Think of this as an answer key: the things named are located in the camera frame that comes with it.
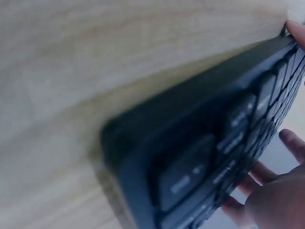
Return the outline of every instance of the finger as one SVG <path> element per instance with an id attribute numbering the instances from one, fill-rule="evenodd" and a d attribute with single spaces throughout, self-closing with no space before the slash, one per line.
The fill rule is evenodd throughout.
<path id="1" fill-rule="evenodd" d="M 221 208 L 238 227 L 249 227 L 254 225 L 253 220 L 245 213 L 244 205 L 233 197 L 229 197 Z"/>
<path id="2" fill-rule="evenodd" d="M 254 191 L 256 191 L 260 185 L 248 174 L 245 179 L 239 184 L 239 190 L 249 197 Z"/>
<path id="3" fill-rule="evenodd" d="M 244 219 L 244 205 L 239 203 L 233 197 L 229 199 L 221 206 L 224 213 L 233 220 L 239 227 Z"/>
<path id="4" fill-rule="evenodd" d="M 284 129 L 280 132 L 280 138 L 296 160 L 302 164 L 305 161 L 305 142 L 294 132 Z"/>
<path id="5" fill-rule="evenodd" d="M 305 49 L 305 26 L 296 21 L 287 21 L 287 29 L 293 35 L 296 42 Z"/>
<path id="6" fill-rule="evenodd" d="M 277 174 L 268 169 L 262 162 L 258 161 L 250 171 L 251 175 L 262 185 L 275 181 Z"/>

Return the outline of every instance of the fingernail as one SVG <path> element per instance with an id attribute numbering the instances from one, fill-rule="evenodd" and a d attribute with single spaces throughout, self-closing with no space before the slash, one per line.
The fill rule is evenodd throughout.
<path id="1" fill-rule="evenodd" d="M 280 138 L 285 142 L 289 142 L 292 139 L 297 137 L 297 135 L 294 132 L 292 132 L 291 130 L 287 130 L 287 129 L 282 130 L 279 135 L 280 135 Z"/>

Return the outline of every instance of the wooden surface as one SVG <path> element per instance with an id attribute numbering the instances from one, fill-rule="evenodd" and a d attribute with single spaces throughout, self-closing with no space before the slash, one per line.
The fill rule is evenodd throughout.
<path id="1" fill-rule="evenodd" d="M 129 229 L 109 118 L 276 36 L 303 0 L 0 0 L 0 228 Z"/>

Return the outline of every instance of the key label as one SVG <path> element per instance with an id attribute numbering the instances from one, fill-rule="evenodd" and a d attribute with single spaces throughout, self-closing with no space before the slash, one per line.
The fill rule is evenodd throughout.
<path id="1" fill-rule="evenodd" d="M 265 99 L 263 99 L 263 101 L 261 101 L 259 103 L 259 105 L 257 106 L 257 109 L 258 110 L 262 109 L 266 105 L 266 103 L 269 101 L 269 99 L 270 99 L 270 95 L 268 95 Z"/>
<path id="2" fill-rule="evenodd" d="M 187 186 L 191 182 L 191 179 L 188 175 L 182 177 L 177 183 L 171 186 L 171 192 L 177 194 L 182 188 Z"/>
<path id="3" fill-rule="evenodd" d="M 206 204 L 202 205 L 198 210 L 196 210 L 192 216 L 190 216 L 189 218 L 187 218 L 183 223 L 181 223 L 178 227 L 176 227 L 176 229 L 184 229 L 185 227 L 187 227 L 190 223 L 193 222 L 193 220 L 199 216 L 203 210 L 205 210 L 207 207 Z"/>
<path id="4" fill-rule="evenodd" d="M 196 166 L 193 170 L 192 170 L 192 173 L 194 175 L 198 175 L 200 174 L 200 172 L 203 170 L 204 166 L 202 164 Z"/>
<path id="5" fill-rule="evenodd" d="M 223 179 L 223 177 L 233 168 L 233 166 L 236 164 L 236 161 L 233 160 L 231 161 L 231 163 L 229 164 L 228 167 L 226 167 L 214 180 L 213 180 L 213 184 L 216 185 L 219 181 L 221 181 Z"/>
<path id="6" fill-rule="evenodd" d="M 224 149 L 224 154 L 228 154 L 235 146 L 237 146 L 243 139 L 244 132 L 240 132 L 239 135 Z"/>
<path id="7" fill-rule="evenodd" d="M 246 118 L 245 112 L 241 112 L 232 122 L 232 127 L 237 127 L 240 124 L 240 121 Z"/>

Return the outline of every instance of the keyboard frame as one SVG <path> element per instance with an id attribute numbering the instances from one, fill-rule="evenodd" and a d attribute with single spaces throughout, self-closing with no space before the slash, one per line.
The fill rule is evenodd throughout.
<path id="1" fill-rule="evenodd" d="M 186 134 L 192 135 L 198 126 L 211 132 L 217 131 L 222 109 L 238 94 L 251 87 L 257 77 L 268 71 L 295 46 L 292 36 L 276 37 L 262 42 L 143 102 L 111 120 L 103 128 L 103 158 L 116 176 L 138 228 L 161 229 L 162 224 L 159 221 L 168 214 L 160 213 L 152 204 L 153 190 L 149 180 L 152 161 Z M 258 155 L 261 155 L 266 145 L 256 149 L 257 152 L 261 151 Z M 242 166 L 242 163 L 249 162 L 240 161 L 238 166 Z M 240 176 L 232 181 L 232 190 L 251 166 L 253 163 L 247 165 L 247 169 L 241 171 Z M 204 192 L 214 195 L 213 200 L 216 201 L 219 194 L 213 192 L 214 188 L 205 188 Z M 217 206 L 220 206 L 229 194 L 221 196 Z M 185 213 L 180 211 L 180 214 L 186 215 L 191 206 L 186 204 L 183 208 Z"/>

